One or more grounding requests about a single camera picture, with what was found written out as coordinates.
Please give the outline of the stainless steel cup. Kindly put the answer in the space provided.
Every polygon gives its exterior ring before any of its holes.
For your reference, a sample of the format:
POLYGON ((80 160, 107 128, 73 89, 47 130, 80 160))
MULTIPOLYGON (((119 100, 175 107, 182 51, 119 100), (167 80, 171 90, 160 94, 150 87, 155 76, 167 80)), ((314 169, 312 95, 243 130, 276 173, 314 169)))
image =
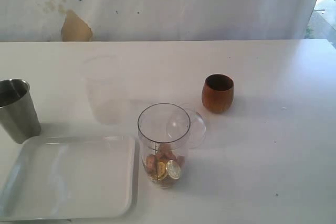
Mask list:
POLYGON ((17 144, 41 132, 30 96, 30 85, 22 79, 1 81, 1 126, 17 144))

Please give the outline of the white rectangular tray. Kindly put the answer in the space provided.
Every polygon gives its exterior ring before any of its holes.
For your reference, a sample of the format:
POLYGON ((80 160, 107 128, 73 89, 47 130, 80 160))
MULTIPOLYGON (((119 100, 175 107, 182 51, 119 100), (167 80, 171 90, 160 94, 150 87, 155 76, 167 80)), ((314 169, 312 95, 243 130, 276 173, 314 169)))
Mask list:
POLYGON ((1 221, 115 218, 132 203, 129 136, 33 137, 1 189, 1 221))

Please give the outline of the clear dome strainer lid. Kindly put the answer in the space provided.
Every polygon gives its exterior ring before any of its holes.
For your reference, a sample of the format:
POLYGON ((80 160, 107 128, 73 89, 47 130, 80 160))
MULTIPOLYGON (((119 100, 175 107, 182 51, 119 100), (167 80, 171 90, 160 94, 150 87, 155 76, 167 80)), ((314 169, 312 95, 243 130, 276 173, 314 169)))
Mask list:
MULTIPOLYGON (((206 133, 206 124, 203 119, 203 117, 200 115, 199 112, 197 112, 195 106, 183 103, 179 105, 181 108, 183 108, 186 113, 189 115, 191 120, 191 126, 190 126, 190 136, 188 139, 188 148, 194 149, 199 147, 202 142, 205 139, 205 133, 206 133)), ((166 132, 169 136, 169 138, 174 139, 178 137, 178 134, 183 131, 182 123, 184 123, 183 119, 184 115, 179 110, 176 110, 172 113, 170 116, 167 126, 166 126, 166 132)))

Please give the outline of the brown wooden cup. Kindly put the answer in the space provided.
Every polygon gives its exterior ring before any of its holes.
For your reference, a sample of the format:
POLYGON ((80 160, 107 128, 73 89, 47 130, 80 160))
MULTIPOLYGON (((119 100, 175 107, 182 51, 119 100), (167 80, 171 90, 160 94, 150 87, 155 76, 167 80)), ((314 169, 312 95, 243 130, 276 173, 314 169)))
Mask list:
POLYGON ((202 104, 210 112, 220 114, 227 111, 234 99, 234 82, 224 74, 212 74, 205 79, 202 104))

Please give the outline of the clear measuring cylinder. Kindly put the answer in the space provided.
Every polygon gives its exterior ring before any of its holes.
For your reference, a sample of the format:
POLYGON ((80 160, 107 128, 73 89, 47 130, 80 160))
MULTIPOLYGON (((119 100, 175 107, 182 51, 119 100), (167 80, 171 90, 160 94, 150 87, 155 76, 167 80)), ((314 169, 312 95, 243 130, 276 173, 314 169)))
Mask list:
POLYGON ((186 166, 190 116, 178 105, 158 103, 140 113, 137 126, 146 174, 161 188, 173 187, 186 166))

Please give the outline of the translucent plastic container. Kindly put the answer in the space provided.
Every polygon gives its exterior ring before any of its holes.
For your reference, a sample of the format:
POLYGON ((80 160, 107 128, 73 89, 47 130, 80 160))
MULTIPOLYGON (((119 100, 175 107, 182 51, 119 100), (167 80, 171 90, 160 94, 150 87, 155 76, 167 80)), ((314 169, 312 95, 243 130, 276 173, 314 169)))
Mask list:
POLYGON ((104 125, 121 124, 129 106, 121 58, 97 55, 86 59, 82 63, 81 74, 94 118, 104 125))

